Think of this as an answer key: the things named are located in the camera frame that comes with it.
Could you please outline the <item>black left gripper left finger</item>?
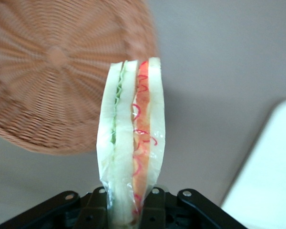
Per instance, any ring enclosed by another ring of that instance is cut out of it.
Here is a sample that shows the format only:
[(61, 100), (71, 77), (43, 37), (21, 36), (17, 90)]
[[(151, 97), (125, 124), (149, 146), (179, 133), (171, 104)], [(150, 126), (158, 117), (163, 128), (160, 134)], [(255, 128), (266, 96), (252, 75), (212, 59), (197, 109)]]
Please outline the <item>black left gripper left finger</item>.
[(104, 187), (88, 193), (87, 204), (81, 209), (76, 229), (108, 229), (107, 193)]

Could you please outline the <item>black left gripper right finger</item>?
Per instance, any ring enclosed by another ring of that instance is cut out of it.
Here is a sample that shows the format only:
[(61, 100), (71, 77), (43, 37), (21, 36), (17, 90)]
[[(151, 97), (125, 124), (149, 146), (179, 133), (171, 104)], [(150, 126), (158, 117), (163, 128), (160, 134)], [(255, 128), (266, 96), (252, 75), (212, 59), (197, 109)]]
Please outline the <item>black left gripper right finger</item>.
[(148, 194), (141, 215), (141, 229), (166, 228), (165, 196), (167, 191), (166, 186), (157, 185)]

